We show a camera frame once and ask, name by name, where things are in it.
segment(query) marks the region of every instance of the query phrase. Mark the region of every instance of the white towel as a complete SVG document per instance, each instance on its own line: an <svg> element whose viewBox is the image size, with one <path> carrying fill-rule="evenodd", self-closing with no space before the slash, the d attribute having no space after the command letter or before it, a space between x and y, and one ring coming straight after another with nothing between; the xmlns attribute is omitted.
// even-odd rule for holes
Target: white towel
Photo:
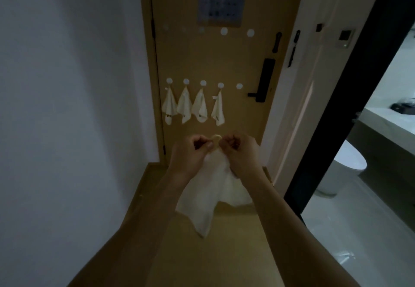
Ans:
<svg viewBox="0 0 415 287"><path fill-rule="evenodd" d="M177 103L177 112L183 116L182 124L190 120L192 116L192 102L190 101L189 90L185 86Z"/></svg>
<svg viewBox="0 0 415 287"><path fill-rule="evenodd" d="M173 91L171 91L171 88L167 90L166 98L164 99L163 106L161 107L161 111L163 111L166 116L164 120L166 120L166 123L168 125L171 124L171 117L177 114L177 105L176 101L174 100Z"/></svg>
<svg viewBox="0 0 415 287"><path fill-rule="evenodd" d="M222 90L219 91L210 116L216 120L216 126L220 126L225 123L225 117L223 116L222 110Z"/></svg>
<svg viewBox="0 0 415 287"><path fill-rule="evenodd" d="M203 89L200 89L193 103L192 114L196 116L199 122L203 123L208 119L207 112L205 95L203 94Z"/></svg>
<svg viewBox="0 0 415 287"><path fill-rule="evenodd" d="M241 180L232 174L228 159L220 148L205 157L202 168L179 198L176 211L188 216L195 230L206 237L218 201L232 206L252 203Z"/></svg>

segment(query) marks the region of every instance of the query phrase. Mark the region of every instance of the wooden door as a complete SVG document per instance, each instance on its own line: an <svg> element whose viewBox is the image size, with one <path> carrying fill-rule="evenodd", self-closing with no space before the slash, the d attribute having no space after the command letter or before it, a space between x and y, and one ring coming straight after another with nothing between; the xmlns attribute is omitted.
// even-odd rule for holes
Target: wooden door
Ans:
<svg viewBox="0 0 415 287"><path fill-rule="evenodd" d="M224 135L233 130L249 133L260 144L267 123L273 95L287 52L290 35L300 0L244 0L240 24L227 26L227 34L222 35L226 23L201 23L200 0L152 0L153 19L156 34L156 55L160 98L166 97L167 79L176 102L184 89L184 79L193 102L201 89L200 81L205 80L204 88L208 120L200 123L194 116L182 124L182 116L173 116L171 125L164 122L163 135L166 157L169 161L173 143L184 135L199 133L208 137ZM253 29L254 35L248 36ZM278 52L273 53L276 34L282 33ZM264 103L248 97L256 93L264 59L275 59L267 97ZM210 118L215 100L222 89L225 123L216 126Z"/></svg>

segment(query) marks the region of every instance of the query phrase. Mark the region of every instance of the person's left arm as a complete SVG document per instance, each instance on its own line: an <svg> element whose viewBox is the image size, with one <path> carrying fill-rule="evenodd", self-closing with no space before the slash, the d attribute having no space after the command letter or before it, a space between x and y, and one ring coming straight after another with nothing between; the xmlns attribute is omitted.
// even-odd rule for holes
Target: person's left arm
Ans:
<svg viewBox="0 0 415 287"><path fill-rule="evenodd" d="M212 147L201 135L175 143L165 176L69 286L144 286L179 197Z"/></svg>

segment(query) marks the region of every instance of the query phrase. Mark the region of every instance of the bathroom counter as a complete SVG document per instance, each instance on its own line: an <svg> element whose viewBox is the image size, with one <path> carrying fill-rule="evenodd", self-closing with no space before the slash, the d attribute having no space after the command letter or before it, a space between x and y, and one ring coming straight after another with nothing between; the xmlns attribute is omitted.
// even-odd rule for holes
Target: bathroom counter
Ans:
<svg viewBox="0 0 415 287"><path fill-rule="evenodd" d="M415 155L415 115L383 107L366 107L359 121Z"/></svg>

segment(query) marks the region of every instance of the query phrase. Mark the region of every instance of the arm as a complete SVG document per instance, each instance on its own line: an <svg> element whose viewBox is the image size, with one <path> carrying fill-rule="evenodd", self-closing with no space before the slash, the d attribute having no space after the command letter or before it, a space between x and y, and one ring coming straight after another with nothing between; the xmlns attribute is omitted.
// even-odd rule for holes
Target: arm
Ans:
<svg viewBox="0 0 415 287"><path fill-rule="evenodd" d="M201 135L177 142L156 188L69 286L144 286L179 197L212 147Z"/></svg>
<svg viewBox="0 0 415 287"><path fill-rule="evenodd" d="M225 136L220 146L252 197L284 284L358 286L269 183L259 163L255 139L235 133Z"/></svg>

